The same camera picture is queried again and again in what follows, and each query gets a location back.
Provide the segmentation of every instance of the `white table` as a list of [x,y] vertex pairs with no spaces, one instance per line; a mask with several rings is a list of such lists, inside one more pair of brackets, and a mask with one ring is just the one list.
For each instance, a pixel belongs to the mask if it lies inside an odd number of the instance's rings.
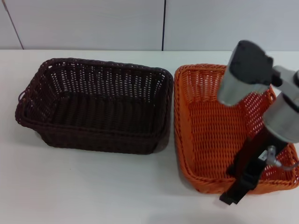
[[[0,51],[0,223],[3,224],[292,224],[299,188],[245,196],[225,206],[195,191],[178,169],[171,137],[151,155],[47,146],[17,124],[18,95],[39,65],[53,57],[136,63],[167,69],[227,64],[230,52]],[[299,52],[269,52],[275,64],[299,69]]]

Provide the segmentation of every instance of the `wicker basket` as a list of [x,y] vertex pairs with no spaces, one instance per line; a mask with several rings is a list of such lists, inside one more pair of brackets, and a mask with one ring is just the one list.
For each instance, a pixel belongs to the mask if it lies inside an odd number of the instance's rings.
[[74,58],[44,62],[15,118],[50,146],[150,154],[170,128],[172,75]]
[[[247,137],[263,127],[263,113],[275,100],[269,89],[249,94],[234,107],[218,103],[216,95],[224,65],[197,64],[180,67],[175,74],[175,137],[180,167],[185,177],[203,193],[223,193],[235,181],[226,174]],[[278,155],[287,166],[298,161],[293,144]],[[299,168],[283,171],[267,166],[257,188],[263,194],[298,186]]]

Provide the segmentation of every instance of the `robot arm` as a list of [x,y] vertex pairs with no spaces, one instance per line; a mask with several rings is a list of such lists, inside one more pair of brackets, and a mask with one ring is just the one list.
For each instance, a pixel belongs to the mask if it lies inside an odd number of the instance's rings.
[[260,47],[240,41],[218,90],[218,101],[233,106],[253,91],[262,94],[270,84],[282,93],[264,113],[265,127],[252,140],[245,141],[234,164],[228,168],[236,181],[220,197],[227,204],[237,204],[249,190],[253,190],[267,164],[283,167],[276,160],[277,154],[289,142],[299,142],[299,72],[273,67],[273,59]]

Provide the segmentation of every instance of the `basket rim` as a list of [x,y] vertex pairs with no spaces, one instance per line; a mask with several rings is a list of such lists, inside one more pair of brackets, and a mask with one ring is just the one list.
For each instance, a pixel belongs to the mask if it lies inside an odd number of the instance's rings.
[[[179,67],[175,72],[175,78],[174,78],[174,129],[175,129],[175,143],[176,148],[178,151],[178,157],[180,162],[180,167],[182,172],[184,173],[185,177],[190,180],[190,182],[195,183],[197,181],[201,181],[203,183],[207,184],[213,184],[217,182],[231,182],[233,183],[235,181],[235,178],[228,177],[228,178],[211,178],[211,177],[203,177],[196,175],[192,169],[190,168],[189,164],[186,161],[185,154],[184,154],[184,148],[181,141],[181,129],[180,129],[180,106],[179,106],[179,81],[181,77],[181,73],[187,71],[187,70],[205,70],[210,69],[211,67],[219,67],[215,68],[217,70],[224,70],[226,68],[226,65],[217,65],[217,64],[192,64],[192,65],[183,65]],[[275,93],[270,86],[270,88],[267,91],[269,93],[269,103],[270,105],[273,103],[273,101],[276,99]],[[293,144],[289,144],[287,147],[290,149],[295,150],[295,147]],[[293,169],[291,172],[294,174],[295,170],[297,170],[297,173],[299,172],[299,168]],[[259,180],[259,184],[269,184],[269,185],[277,185],[277,181],[279,181],[280,184],[288,185],[290,181],[283,181],[283,180]]]
[[[55,64],[55,63],[65,63],[65,62],[71,62],[71,63],[81,63],[84,65],[92,65],[92,66],[103,66],[108,68],[120,68],[120,69],[130,69],[130,70],[140,70],[140,71],[152,71],[152,72],[161,72],[162,75],[165,76],[167,87],[165,89],[165,93],[167,94],[166,98],[166,113],[164,118],[164,123],[157,129],[150,133],[129,133],[125,131],[113,131],[113,130],[105,130],[105,129],[98,129],[98,128],[86,128],[86,127],[77,127],[77,126],[66,126],[66,125],[54,125],[51,123],[43,123],[39,122],[33,119],[28,119],[24,115],[24,107],[26,103],[26,99],[29,97],[30,90],[35,89],[37,86],[37,83],[41,76],[46,72],[49,66]],[[132,64],[132,63],[117,63],[112,61],[99,61],[99,60],[90,60],[90,59],[81,59],[81,58],[52,58],[50,60],[47,60],[43,62],[37,73],[34,75],[32,80],[30,81],[29,85],[26,87],[25,91],[21,93],[21,95],[24,93],[24,95],[19,99],[19,103],[17,105],[16,111],[15,111],[15,119],[19,124],[21,124],[24,127],[28,127],[31,129],[34,129],[36,131],[40,132],[62,132],[68,131],[69,133],[78,133],[80,134],[92,134],[92,135],[118,135],[118,136],[126,136],[126,137],[140,137],[144,139],[153,139],[162,138],[168,130],[168,123],[170,120],[170,116],[168,116],[168,113],[170,113],[171,110],[171,99],[173,94],[173,76],[171,73],[162,68],[158,67],[148,67],[138,64]]]

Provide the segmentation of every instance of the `woven pattern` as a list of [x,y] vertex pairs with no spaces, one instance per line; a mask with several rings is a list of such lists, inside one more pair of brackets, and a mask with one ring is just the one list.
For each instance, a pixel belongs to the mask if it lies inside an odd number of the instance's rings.
[[[186,65],[175,74],[175,137],[180,167],[185,177],[203,193],[223,193],[235,181],[226,174],[247,137],[263,127],[263,113],[275,94],[249,94],[238,105],[226,107],[217,101],[217,90],[226,66]],[[293,144],[278,159],[286,166],[298,161]],[[299,168],[283,171],[267,166],[251,193],[263,194],[298,186]]]
[[149,154],[170,127],[172,75],[74,58],[44,62],[15,118],[54,147]]

